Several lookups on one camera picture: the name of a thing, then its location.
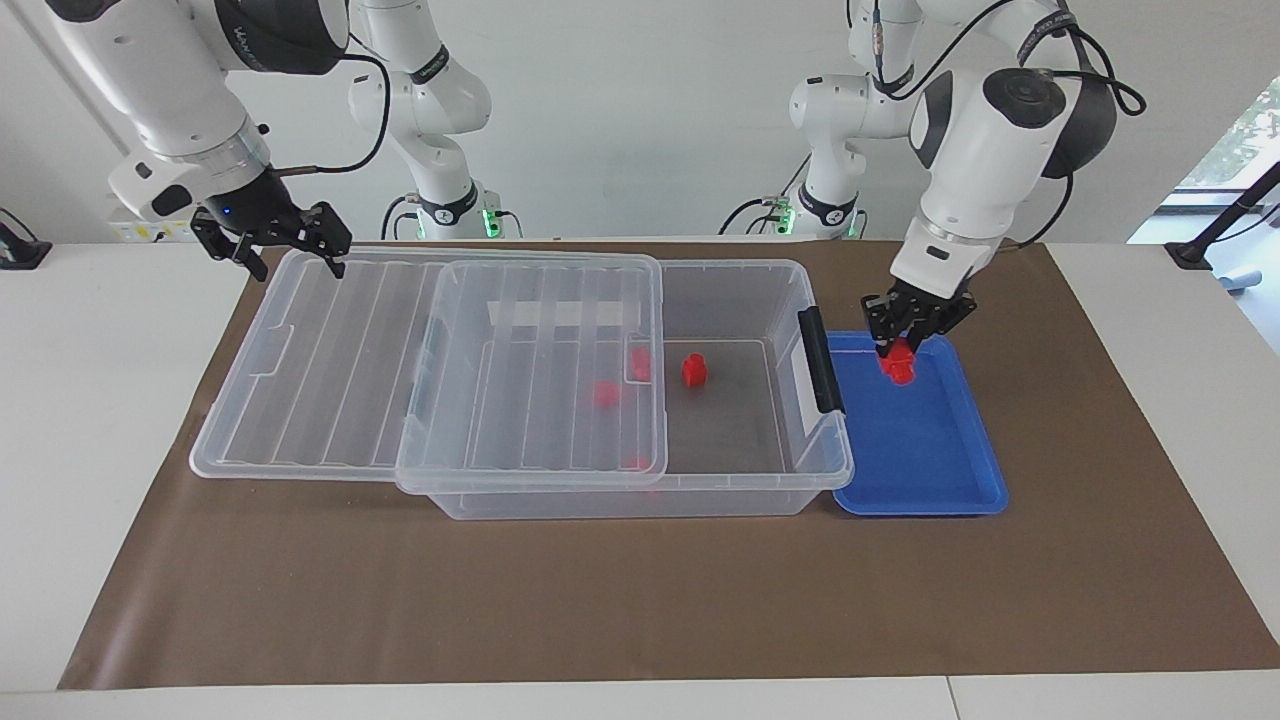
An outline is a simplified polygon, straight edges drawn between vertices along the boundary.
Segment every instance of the blue plastic lid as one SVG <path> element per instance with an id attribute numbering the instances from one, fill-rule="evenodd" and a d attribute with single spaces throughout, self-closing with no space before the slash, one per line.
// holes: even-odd
<path id="1" fill-rule="evenodd" d="M 896 386 L 865 332 L 827 334 L 845 398 L 858 470 L 835 491 L 855 515 L 995 515 L 1009 505 L 1005 478 L 955 347 L 920 345 L 915 380 Z"/>

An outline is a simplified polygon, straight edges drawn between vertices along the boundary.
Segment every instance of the black circular cap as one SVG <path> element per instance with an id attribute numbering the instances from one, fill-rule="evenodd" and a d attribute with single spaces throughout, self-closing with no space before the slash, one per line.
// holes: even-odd
<path id="1" fill-rule="evenodd" d="M 982 94 L 992 108 L 1020 128 L 1042 128 L 1066 110 L 1066 94 L 1039 70 L 1007 68 L 987 76 Z"/>

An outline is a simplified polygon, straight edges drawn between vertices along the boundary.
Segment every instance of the black stand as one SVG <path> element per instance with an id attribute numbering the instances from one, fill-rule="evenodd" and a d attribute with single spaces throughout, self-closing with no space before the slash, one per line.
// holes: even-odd
<path id="1" fill-rule="evenodd" d="M 1271 165 L 1270 170 L 1262 173 L 1262 177 L 1249 186 L 1249 190 L 1245 190 L 1230 208 L 1222 210 L 1222 214 L 1196 236 L 1196 240 L 1190 242 L 1166 242 L 1165 250 L 1169 251 L 1169 256 L 1184 270 L 1212 270 L 1213 266 L 1204 260 L 1204 252 L 1208 250 L 1208 246 L 1217 242 L 1224 232 L 1262 201 L 1276 184 L 1280 184 L 1280 163 Z"/>
<path id="2" fill-rule="evenodd" d="M 0 270 L 35 270 L 52 247 L 52 242 L 23 240 L 0 223 Z"/>

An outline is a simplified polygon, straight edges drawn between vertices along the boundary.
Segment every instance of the transparent plastic lid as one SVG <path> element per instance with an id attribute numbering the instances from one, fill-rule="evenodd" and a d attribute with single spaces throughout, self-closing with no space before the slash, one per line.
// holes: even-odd
<path id="1" fill-rule="evenodd" d="M 657 482 L 667 466 L 660 278 L 643 255 L 445 265 L 404 418 L 401 488 Z"/>

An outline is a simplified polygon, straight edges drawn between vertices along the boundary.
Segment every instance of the container lid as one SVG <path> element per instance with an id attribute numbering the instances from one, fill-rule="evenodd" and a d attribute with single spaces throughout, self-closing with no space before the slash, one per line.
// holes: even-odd
<path id="1" fill-rule="evenodd" d="M 995 515 L 1009 505 L 978 406 L 945 337 L 915 354 L 915 379 L 881 372 L 865 332 L 827 333 L 858 459 L 836 502 L 855 515 Z"/>
<path id="2" fill-rule="evenodd" d="M 626 287 L 655 319 L 645 327 L 659 342 L 658 265 L 645 256 L 357 247 L 337 281 L 319 258 L 292 251 L 196 438 L 192 469 L 207 478 L 394 480 L 442 272 L 456 261 L 539 258 L 580 266 L 604 258 L 603 266 L 631 268 Z M 662 416 L 662 405 L 654 413 Z M 666 436 L 654 443 L 664 451 Z M 666 454 L 648 460 L 657 468 Z"/>
<path id="3" fill-rule="evenodd" d="M 397 460 L 410 493 L 639 488 L 667 468 L 662 269 L 644 255 L 448 264 Z"/>

